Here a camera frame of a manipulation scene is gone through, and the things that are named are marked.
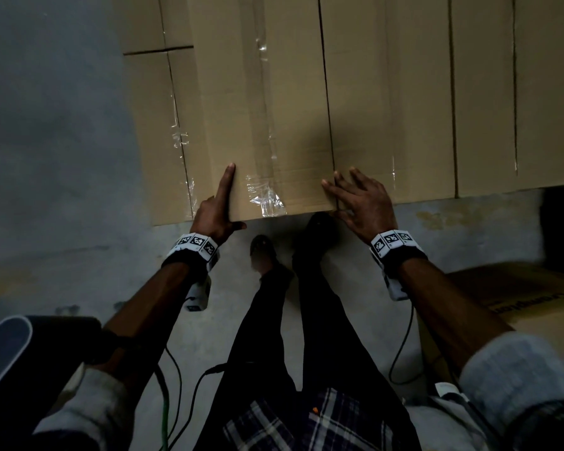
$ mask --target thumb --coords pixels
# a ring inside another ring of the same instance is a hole
[[[349,215],[349,213],[345,212],[344,210],[337,210],[336,212],[334,212],[334,216],[339,220],[344,221],[347,227],[351,231],[354,231],[355,222],[353,221],[353,217]]]
[[[230,226],[232,227],[232,231],[239,231],[239,230],[247,229],[247,224],[244,223],[244,221],[234,221],[234,222],[230,223]]]

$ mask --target plaid fabric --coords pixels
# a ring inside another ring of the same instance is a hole
[[[295,440],[264,400],[224,427],[227,439],[239,450],[359,450],[393,449],[393,433],[360,403],[334,389],[318,395],[307,417],[305,432]]]

